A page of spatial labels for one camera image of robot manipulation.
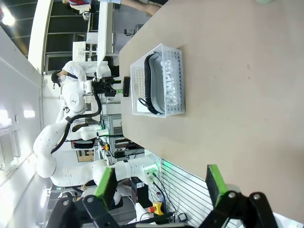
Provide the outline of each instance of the person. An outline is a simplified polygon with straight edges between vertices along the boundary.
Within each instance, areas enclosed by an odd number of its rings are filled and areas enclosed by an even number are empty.
[[[92,4],[94,0],[62,0],[64,4],[69,3],[71,7],[73,6],[81,6],[81,5],[87,5]],[[151,4],[145,4],[139,0],[98,0],[100,2],[112,2],[117,4],[122,4],[126,6],[130,6],[132,8],[135,8],[139,11],[147,12],[151,15],[154,15],[160,7],[158,5],[151,5]],[[158,4],[165,4],[168,0],[150,0],[151,2],[155,2]]]
[[[119,66],[109,67],[106,61],[101,62],[99,65],[100,72],[102,72],[102,77],[119,77]],[[60,71],[55,71],[52,76],[52,82],[58,84],[61,87],[66,79],[70,81],[83,82],[86,80],[91,80],[95,77],[95,72],[97,71],[97,61],[91,62],[75,62],[69,61]]]
[[[68,10],[73,11],[76,15],[82,14],[84,12],[96,13],[96,6],[94,4],[91,4],[90,6],[84,9],[78,9],[78,8],[76,9],[75,6],[71,7],[70,3],[67,3],[66,8]]]

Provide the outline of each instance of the white plastic basket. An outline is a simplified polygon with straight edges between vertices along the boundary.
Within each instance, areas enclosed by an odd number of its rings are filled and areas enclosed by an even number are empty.
[[[161,53],[162,76],[164,86],[165,114],[152,114],[138,98],[145,99],[144,61],[154,52]],[[165,118],[168,115],[185,112],[185,93],[181,51],[160,44],[131,65],[131,97],[134,115]]]

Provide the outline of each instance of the ceiling light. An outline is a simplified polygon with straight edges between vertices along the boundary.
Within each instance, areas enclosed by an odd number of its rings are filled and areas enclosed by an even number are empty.
[[[12,26],[15,24],[15,18],[10,14],[5,15],[2,19],[2,23],[8,26]]]
[[[35,111],[33,110],[24,110],[23,115],[25,118],[33,118],[35,117]]]

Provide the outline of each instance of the white lab coat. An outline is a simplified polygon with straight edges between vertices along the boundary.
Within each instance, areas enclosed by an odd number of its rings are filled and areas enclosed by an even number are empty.
[[[102,61],[98,66],[98,72],[101,72],[99,77],[109,77],[111,76],[111,70],[108,66],[108,62]],[[79,82],[86,81],[86,77],[95,77],[94,72],[97,72],[97,61],[90,62],[74,62],[69,61],[62,68],[63,70],[69,72],[70,74],[78,77]],[[67,76],[67,79],[71,81],[77,81],[77,79]]]

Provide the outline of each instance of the face mask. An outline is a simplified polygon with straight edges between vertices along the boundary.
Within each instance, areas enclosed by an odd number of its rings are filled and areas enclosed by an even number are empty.
[[[66,80],[66,76],[65,75],[62,75],[61,77],[60,77],[60,83],[63,83],[65,80]]]

